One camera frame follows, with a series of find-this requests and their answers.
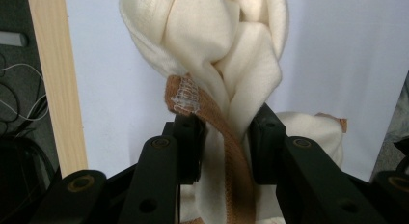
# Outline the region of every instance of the black cable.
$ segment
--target black cable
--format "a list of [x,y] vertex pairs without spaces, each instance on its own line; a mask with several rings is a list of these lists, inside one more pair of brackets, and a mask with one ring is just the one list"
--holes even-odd
[[400,173],[406,173],[406,170],[409,168],[409,156],[405,156],[402,161],[397,165],[396,171]]
[[20,113],[20,100],[18,99],[17,93],[11,88],[9,87],[7,84],[0,82],[0,86],[3,86],[4,88],[6,88],[8,91],[10,91],[14,97],[15,100],[15,104],[17,106],[16,108],[16,112],[17,114],[15,114],[15,117],[9,121],[7,120],[0,120],[0,122],[6,122],[6,123],[11,123],[14,122],[16,120],[18,120],[18,114]]
[[[6,58],[4,57],[4,55],[2,53],[0,53],[1,58],[3,59],[3,66],[0,66],[0,69],[3,69],[6,67]],[[5,71],[0,71],[0,77],[3,77],[4,74],[6,74]]]
[[31,144],[29,145],[29,148],[33,150],[36,154],[39,155],[42,163],[44,164],[45,171],[47,172],[47,176],[49,180],[51,181],[53,176],[54,176],[54,168],[52,167],[51,161],[49,160],[48,156],[45,154],[45,152],[40,148],[39,145],[37,145],[34,141],[30,141]]
[[0,123],[4,125],[4,130],[0,134],[0,139],[1,139],[3,138],[3,136],[6,135],[7,131],[9,130],[9,123],[3,122],[3,121],[0,121]]
[[[32,113],[29,115],[29,119],[36,119],[39,114],[43,114],[47,108],[47,100],[46,97],[42,98],[39,103],[37,103],[36,107],[33,109]],[[7,136],[9,137],[16,137],[18,136],[22,131],[24,131],[33,121],[30,120],[25,120],[23,123],[21,123],[20,126],[17,127],[17,129],[11,133],[9,133]]]
[[404,137],[399,142],[394,143],[395,147],[403,154],[409,155],[409,136]]
[[25,133],[24,134],[21,134],[21,135],[18,135],[18,137],[25,137],[25,136],[27,136],[28,134],[30,134],[31,132],[33,132],[33,131],[35,131],[36,129],[35,128],[26,128],[25,130],[23,130],[23,131],[25,131]]
[[39,78],[39,83],[38,83],[38,85],[37,85],[37,92],[36,92],[36,101],[39,99],[39,97],[40,97],[40,88],[41,88],[41,85],[42,85],[42,79],[41,78]]

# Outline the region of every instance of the tan strap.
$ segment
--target tan strap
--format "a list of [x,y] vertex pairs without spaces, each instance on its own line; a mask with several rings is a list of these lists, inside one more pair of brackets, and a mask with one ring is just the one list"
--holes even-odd
[[169,110],[185,116],[193,113],[223,135],[227,223],[255,223],[256,205],[250,168],[216,102],[189,76],[175,75],[168,77],[165,101]]

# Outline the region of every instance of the plush material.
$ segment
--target plush material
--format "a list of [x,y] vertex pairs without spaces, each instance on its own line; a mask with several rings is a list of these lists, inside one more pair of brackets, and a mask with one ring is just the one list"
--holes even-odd
[[[121,0],[120,8],[140,53],[168,78],[168,108],[206,122],[202,176],[182,187],[181,220],[283,223],[271,219],[281,215],[274,186],[252,183],[246,132],[281,81],[286,0]],[[337,122],[279,118],[288,135],[312,138],[341,164]]]

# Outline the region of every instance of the white wall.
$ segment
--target white wall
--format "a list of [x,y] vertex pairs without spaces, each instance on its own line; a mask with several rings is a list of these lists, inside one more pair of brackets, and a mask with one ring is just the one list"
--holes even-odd
[[[275,111],[348,119],[343,170],[367,180],[409,69],[409,0],[288,0],[284,80]],[[139,55],[118,0],[67,0],[90,167],[137,162],[170,114],[165,79]]]

